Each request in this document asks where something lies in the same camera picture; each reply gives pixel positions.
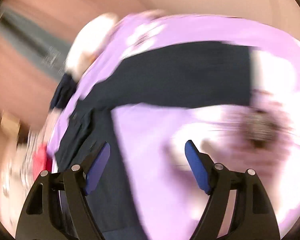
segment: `silver screw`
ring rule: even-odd
[[[256,174],[256,172],[253,169],[248,169],[248,174],[253,176]]]
[[[45,176],[47,176],[48,175],[48,171],[41,171],[40,172],[40,176],[41,177],[45,177]]]
[[[223,169],[223,165],[222,165],[221,163],[216,163],[216,164],[214,165],[214,167],[215,167],[217,170],[219,170],[219,171],[221,171],[221,170]]]
[[[71,170],[73,171],[78,171],[80,169],[80,165],[79,164],[75,164],[71,167]]]

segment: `wrinkled black fabric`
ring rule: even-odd
[[[96,190],[87,196],[89,207],[101,232],[113,231],[114,237],[124,229],[134,228],[130,234],[139,233],[131,239],[144,240],[146,235],[133,203],[111,110],[137,103],[188,108],[248,106],[250,95],[250,56],[245,46],[193,42],[129,57],[77,102],[55,154],[59,171],[81,163],[107,141],[110,158]]]
[[[65,73],[54,92],[53,98],[50,103],[50,110],[53,108],[65,109],[70,98],[77,90],[77,83],[73,80],[72,76]]]

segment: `red object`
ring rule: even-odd
[[[52,170],[52,159],[47,154],[47,144],[40,145],[37,152],[33,156],[32,177],[37,179],[41,171]]]

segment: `purple bedsheet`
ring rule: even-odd
[[[300,90],[300,46],[281,30],[250,20],[222,16],[183,15],[160,18],[158,22],[162,28],[148,44],[149,49],[210,40],[258,47],[292,63],[298,80],[295,89]],[[140,15],[129,15],[122,20],[105,51],[82,77],[77,92],[59,117],[47,148],[50,155],[58,150],[78,98],[85,98],[96,82],[109,77],[119,65],[122,54],[133,53],[133,49],[129,49],[128,37],[133,39],[134,30],[149,23],[150,19]],[[183,176],[171,165],[166,147],[170,137],[182,125],[200,120],[187,109],[145,104],[118,107],[112,114],[136,208],[149,238],[188,240],[198,223],[189,215],[189,185],[193,178]],[[289,218],[299,214],[300,204],[280,223],[282,234],[290,227]]]

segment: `blue gripper pad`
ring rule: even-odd
[[[198,156],[198,154],[203,153],[200,153],[198,151],[191,140],[186,142],[185,153],[199,188],[204,190],[206,194],[209,194],[211,192],[211,187],[209,185],[209,175]]]
[[[109,157],[110,145],[108,143],[105,143],[100,153],[91,165],[89,172],[86,174],[86,187],[84,188],[86,195],[89,195],[93,190],[96,189]]]

